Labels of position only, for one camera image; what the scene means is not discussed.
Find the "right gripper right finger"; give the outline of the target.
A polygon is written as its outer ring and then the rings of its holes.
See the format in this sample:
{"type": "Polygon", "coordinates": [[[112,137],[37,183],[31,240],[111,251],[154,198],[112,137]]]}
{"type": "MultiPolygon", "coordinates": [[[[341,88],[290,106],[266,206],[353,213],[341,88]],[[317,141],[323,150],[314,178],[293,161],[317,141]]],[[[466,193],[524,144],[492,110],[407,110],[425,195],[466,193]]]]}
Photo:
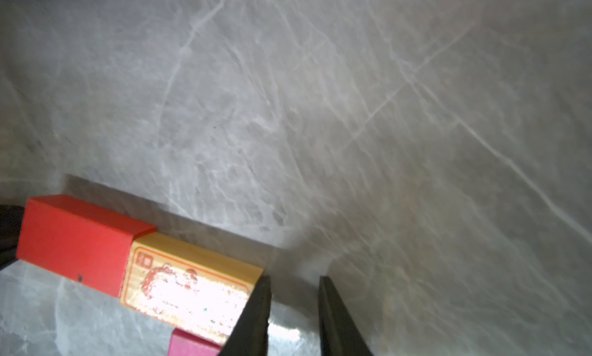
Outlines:
{"type": "Polygon", "coordinates": [[[318,299],[322,355],[373,356],[330,277],[320,277],[318,299]]]}

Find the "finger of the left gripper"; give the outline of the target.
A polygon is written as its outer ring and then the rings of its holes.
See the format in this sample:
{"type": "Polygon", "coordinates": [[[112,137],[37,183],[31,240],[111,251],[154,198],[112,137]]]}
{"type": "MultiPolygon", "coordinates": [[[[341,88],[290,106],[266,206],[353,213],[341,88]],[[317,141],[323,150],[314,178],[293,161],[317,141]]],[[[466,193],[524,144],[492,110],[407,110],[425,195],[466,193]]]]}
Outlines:
{"type": "Polygon", "coordinates": [[[1,270],[17,261],[16,251],[23,223],[23,206],[1,205],[0,219],[0,265],[1,270]]]}

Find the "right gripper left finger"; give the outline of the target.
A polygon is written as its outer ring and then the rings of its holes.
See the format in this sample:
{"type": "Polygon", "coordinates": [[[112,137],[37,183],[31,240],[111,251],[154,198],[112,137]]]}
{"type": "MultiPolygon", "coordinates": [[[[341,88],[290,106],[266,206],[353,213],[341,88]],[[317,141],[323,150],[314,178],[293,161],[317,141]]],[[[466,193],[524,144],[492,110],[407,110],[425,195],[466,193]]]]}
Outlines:
{"type": "Polygon", "coordinates": [[[262,276],[257,281],[234,330],[220,351],[220,356],[266,356],[268,354],[271,299],[271,278],[262,276]]]}

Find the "magenta block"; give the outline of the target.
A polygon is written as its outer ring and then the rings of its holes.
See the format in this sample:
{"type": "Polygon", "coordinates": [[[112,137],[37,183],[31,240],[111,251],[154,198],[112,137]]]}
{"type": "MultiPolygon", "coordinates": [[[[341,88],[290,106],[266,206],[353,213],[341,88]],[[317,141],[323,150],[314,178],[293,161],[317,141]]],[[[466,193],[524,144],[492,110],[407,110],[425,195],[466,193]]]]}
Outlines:
{"type": "Polygon", "coordinates": [[[218,356],[222,347],[200,337],[174,329],[169,343],[168,356],[218,356]]]}

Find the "monkey picture wood block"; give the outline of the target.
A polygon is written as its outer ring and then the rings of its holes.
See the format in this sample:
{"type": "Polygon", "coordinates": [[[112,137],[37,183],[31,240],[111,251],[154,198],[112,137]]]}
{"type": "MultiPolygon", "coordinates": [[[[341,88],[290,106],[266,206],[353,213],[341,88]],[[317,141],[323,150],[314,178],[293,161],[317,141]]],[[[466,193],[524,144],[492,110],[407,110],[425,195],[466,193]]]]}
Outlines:
{"type": "Polygon", "coordinates": [[[155,232],[132,243],[120,303],[222,346],[263,272],[155,232]]]}

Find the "red block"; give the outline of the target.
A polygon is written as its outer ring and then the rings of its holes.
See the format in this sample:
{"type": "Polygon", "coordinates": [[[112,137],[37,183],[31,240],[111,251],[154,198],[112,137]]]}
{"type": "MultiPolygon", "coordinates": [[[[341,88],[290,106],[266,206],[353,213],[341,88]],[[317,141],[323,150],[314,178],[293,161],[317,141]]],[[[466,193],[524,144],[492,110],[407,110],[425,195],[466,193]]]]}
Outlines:
{"type": "Polygon", "coordinates": [[[118,298],[135,239],[154,225],[67,195],[26,203],[16,258],[118,298]]]}

